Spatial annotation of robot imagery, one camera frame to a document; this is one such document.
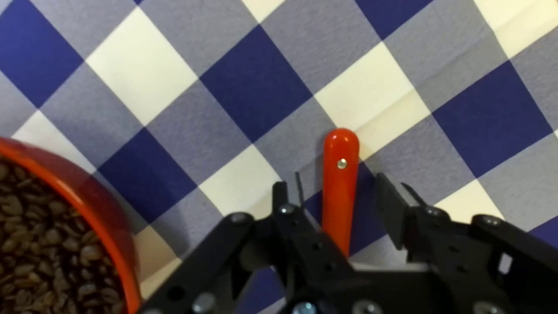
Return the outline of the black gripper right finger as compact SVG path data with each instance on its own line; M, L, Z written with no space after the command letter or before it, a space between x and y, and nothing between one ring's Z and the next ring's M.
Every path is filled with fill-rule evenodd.
M408 263L425 263L456 314L558 314L558 251L493 214L458 223L376 174L376 207Z

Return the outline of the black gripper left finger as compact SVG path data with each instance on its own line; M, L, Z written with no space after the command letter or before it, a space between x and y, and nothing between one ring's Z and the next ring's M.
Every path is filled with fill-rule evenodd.
M240 314L252 277L272 268L282 284L278 314L359 314L364 281L299 206L284 181L272 211L226 214L139 305L137 314Z

